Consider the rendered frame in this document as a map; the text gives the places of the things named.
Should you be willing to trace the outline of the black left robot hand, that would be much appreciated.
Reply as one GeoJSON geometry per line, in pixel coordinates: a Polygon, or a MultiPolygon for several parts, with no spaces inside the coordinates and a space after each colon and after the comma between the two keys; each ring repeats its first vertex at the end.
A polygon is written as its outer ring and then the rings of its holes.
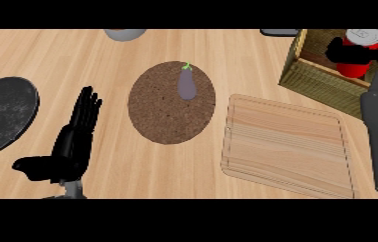
{"type": "Polygon", "coordinates": [[[102,100],[93,87],[82,89],[70,123],[62,127],[52,154],[20,158],[12,169],[21,171],[31,181],[52,183],[77,181],[87,170],[92,155],[93,132],[102,100]]]}

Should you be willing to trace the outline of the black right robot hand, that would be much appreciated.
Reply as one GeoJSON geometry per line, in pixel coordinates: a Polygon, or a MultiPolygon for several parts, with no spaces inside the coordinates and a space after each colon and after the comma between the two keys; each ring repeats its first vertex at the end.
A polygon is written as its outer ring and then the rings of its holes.
{"type": "Polygon", "coordinates": [[[367,65],[372,60],[378,61],[378,49],[369,49],[361,45],[344,45],[340,37],[333,39],[325,55],[334,63],[367,65]]]}

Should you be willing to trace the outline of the red can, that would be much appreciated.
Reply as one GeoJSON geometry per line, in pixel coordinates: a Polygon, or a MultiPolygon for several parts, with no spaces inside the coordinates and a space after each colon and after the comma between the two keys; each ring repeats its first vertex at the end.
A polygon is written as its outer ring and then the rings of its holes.
{"type": "Polygon", "coordinates": [[[378,29],[349,29],[341,41],[337,70],[349,78],[361,78],[378,58],[378,29]]]}

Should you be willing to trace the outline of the wicker basket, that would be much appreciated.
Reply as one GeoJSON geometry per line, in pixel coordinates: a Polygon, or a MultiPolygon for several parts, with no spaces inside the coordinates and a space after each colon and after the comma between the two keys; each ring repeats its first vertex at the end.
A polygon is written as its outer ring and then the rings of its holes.
{"type": "Polygon", "coordinates": [[[368,91],[378,61],[361,78],[347,78],[325,55],[328,44],[346,35],[344,29],[302,29],[293,41],[279,85],[358,119],[361,95],[368,91]]]}

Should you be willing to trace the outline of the wooden cutting board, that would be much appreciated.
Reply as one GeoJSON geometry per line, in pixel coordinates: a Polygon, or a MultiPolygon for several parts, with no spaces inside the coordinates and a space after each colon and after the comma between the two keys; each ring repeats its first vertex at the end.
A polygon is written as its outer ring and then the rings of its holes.
{"type": "Polygon", "coordinates": [[[331,112],[235,94],[222,171],[316,198],[359,196],[347,134],[331,112]]]}

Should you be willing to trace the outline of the dark grey flat object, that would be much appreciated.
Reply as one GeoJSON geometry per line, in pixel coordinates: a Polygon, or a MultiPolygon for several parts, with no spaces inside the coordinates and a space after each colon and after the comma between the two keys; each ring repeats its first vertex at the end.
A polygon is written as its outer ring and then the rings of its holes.
{"type": "Polygon", "coordinates": [[[300,29],[260,29],[260,33],[271,37],[296,37],[300,29]]]}

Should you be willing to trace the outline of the black round pan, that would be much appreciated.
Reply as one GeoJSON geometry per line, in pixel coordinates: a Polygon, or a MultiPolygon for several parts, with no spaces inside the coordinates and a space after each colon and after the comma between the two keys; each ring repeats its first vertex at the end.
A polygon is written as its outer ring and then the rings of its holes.
{"type": "Polygon", "coordinates": [[[0,78],[0,150],[27,131],[40,105],[34,84],[22,77],[0,78]]]}

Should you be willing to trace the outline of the round brown cork placemat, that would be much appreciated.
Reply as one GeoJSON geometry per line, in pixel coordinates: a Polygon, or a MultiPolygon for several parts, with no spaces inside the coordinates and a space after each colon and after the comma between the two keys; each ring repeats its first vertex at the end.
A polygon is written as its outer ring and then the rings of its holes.
{"type": "Polygon", "coordinates": [[[197,96],[183,100],[178,92],[186,63],[169,61],[139,76],[129,94],[129,117],[141,135],[170,145],[191,140],[206,129],[214,114],[216,90],[204,71],[191,65],[197,96]]]}

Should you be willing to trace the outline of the purple eggplant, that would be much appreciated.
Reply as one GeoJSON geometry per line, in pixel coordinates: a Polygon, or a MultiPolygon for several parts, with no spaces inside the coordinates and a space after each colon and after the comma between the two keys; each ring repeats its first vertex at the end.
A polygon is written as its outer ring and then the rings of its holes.
{"type": "Polygon", "coordinates": [[[192,100],[197,96],[197,85],[192,77],[192,66],[189,63],[180,69],[178,92],[183,100],[192,100]]]}

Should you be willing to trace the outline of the grey bowl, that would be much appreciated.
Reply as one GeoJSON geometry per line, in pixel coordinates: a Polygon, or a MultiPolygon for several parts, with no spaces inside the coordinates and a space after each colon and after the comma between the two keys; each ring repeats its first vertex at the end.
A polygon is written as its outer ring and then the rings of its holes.
{"type": "Polygon", "coordinates": [[[108,37],[118,41],[126,42],[138,39],[144,34],[147,30],[145,29],[107,29],[105,34],[108,37]]]}

